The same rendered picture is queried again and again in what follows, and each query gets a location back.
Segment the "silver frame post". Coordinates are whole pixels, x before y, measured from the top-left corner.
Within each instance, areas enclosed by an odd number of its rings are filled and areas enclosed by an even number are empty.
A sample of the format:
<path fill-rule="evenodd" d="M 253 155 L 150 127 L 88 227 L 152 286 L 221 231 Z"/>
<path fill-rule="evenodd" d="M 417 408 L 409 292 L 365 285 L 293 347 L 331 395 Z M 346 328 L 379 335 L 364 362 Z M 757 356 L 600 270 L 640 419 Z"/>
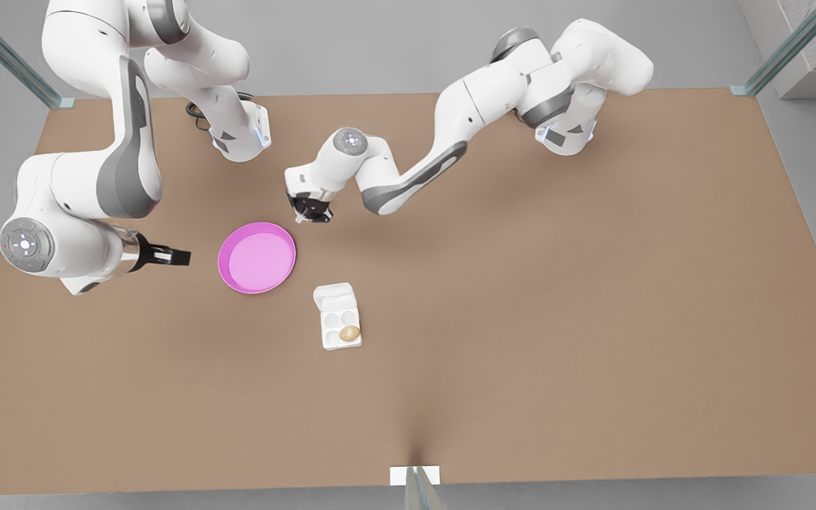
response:
<path fill-rule="evenodd" d="M 758 96 L 816 36 L 816 0 L 735 0 L 762 62 L 733 96 Z"/>
<path fill-rule="evenodd" d="M 404 485 L 404 510 L 447 510 L 435 487 L 440 485 L 440 465 L 390 467 L 390 485 Z"/>
<path fill-rule="evenodd" d="M 62 97 L 1 36 L 0 64 L 50 110 L 71 109 L 74 107 L 77 100 L 71 97 Z"/>

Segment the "pink round plate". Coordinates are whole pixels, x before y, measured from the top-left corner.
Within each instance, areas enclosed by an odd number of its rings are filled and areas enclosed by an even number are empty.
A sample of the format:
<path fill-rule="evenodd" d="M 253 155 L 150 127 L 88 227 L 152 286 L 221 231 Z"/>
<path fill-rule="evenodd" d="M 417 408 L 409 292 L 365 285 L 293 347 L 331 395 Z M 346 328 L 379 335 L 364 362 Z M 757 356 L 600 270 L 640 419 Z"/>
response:
<path fill-rule="evenodd" d="M 296 261 L 297 246 L 287 229 L 271 222 L 253 222 L 224 239 L 217 268 L 227 287 L 253 295 L 281 285 Z"/>

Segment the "white egg box base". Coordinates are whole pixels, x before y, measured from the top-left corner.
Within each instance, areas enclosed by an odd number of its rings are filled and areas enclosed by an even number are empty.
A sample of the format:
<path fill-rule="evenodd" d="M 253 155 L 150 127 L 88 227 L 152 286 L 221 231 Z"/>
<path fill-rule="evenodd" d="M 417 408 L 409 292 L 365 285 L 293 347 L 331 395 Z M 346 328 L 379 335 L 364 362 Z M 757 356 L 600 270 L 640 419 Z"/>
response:
<path fill-rule="evenodd" d="M 356 342 L 346 343 L 338 339 L 338 332 L 343 327 L 353 325 L 360 327 L 359 311 L 356 307 L 351 309 L 321 311 L 322 325 L 322 345 L 327 351 L 337 351 L 337 349 L 352 348 L 363 344 L 362 336 Z"/>

